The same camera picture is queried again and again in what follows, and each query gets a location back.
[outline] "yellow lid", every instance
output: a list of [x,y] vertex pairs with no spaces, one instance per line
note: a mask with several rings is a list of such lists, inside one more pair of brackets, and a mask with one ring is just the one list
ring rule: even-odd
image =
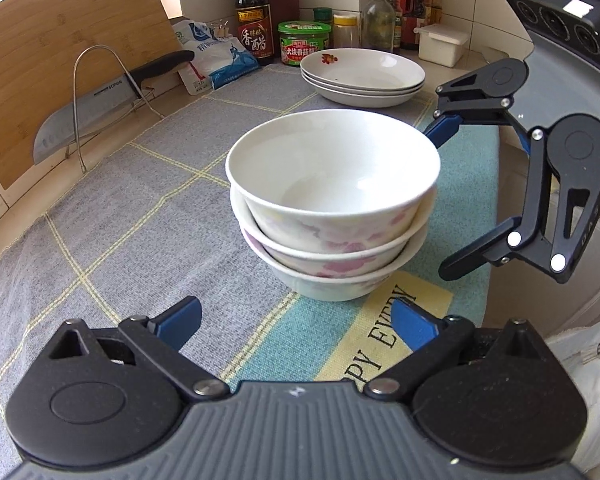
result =
[[333,25],[357,25],[358,18],[356,16],[339,16],[333,15]]

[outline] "white bowl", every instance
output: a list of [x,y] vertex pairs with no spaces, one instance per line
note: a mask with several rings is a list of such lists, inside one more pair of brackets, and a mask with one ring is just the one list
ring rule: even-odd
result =
[[433,187],[422,199],[416,216],[407,231],[391,242],[356,253],[321,254],[307,253],[296,249],[289,249],[275,243],[267,237],[258,227],[249,211],[246,201],[234,186],[231,186],[231,207],[240,224],[252,237],[259,241],[264,249],[279,263],[289,269],[297,270],[310,276],[323,278],[350,278],[368,274],[381,269],[396,259],[402,252],[406,243],[429,220],[436,204],[437,190]]
[[361,90],[408,90],[425,73],[411,59],[363,48],[332,48],[305,57],[300,68],[319,82]]
[[413,92],[417,92],[424,86],[424,81],[413,88],[408,90],[359,90],[353,88],[345,88],[343,86],[337,86],[334,84],[324,83],[314,79],[309,74],[301,70],[302,77],[308,83],[314,86],[321,86],[327,90],[335,90],[336,92],[346,92],[353,95],[370,95],[370,96],[379,96],[379,97],[391,97],[391,96],[400,96],[405,94],[411,94]]
[[340,103],[341,105],[353,106],[356,108],[391,108],[393,106],[398,106],[415,97],[415,95],[420,91],[420,88],[422,88],[420,87],[416,91],[408,94],[382,97],[352,94],[341,90],[329,90],[318,83],[310,81],[304,74],[302,74],[302,78],[311,86],[313,86],[318,94],[329,101]]
[[438,179],[440,156],[426,136],[397,119],[311,110],[243,135],[225,169],[273,241],[311,253],[351,253],[408,229]]
[[271,268],[278,279],[291,290],[319,301],[348,301],[360,298],[375,290],[391,274],[407,264],[424,245],[427,238],[427,228],[428,226],[425,225],[420,229],[408,241],[400,255],[389,265],[355,278],[320,278],[291,270],[274,260],[264,250],[262,244],[245,231],[244,227],[241,228],[241,231],[249,247]]

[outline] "plastic container lid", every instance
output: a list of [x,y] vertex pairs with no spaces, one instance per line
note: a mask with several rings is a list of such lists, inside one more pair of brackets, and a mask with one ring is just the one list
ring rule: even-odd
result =
[[314,9],[314,20],[326,22],[331,21],[331,17],[333,16],[333,9],[330,7],[315,7]]
[[303,34],[329,34],[331,32],[331,25],[318,22],[284,22],[278,25],[278,32],[295,34],[296,36],[302,36]]
[[444,41],[445,43],[453,43],[456,45],[464,45],[471,37],[467,32],[455,30],[454,28],[440,25],[439,23],[427,25],[427,27],[415,28],[413,31],[419,32],[420,34],[427,34],[432,40]]
[[337,14],[333,15],[333,25],[357,25],[358,18],[356,16],[339,16]]

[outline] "dark glass bottle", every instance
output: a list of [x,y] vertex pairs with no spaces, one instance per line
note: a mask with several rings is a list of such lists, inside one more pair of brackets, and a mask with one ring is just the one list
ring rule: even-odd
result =
[[236,0],[238,38],[261,66],[273,61],[273,27],[269,0]]

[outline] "white cloth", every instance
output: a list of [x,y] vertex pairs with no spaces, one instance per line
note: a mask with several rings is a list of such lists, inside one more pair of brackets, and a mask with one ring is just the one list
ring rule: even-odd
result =
[[569,373],[589,411],[587,429],[573,457],[573,465],[600,480],[600,359],[583,364],[580,352],[600,343],[600,322],[549,338],[547,344]]

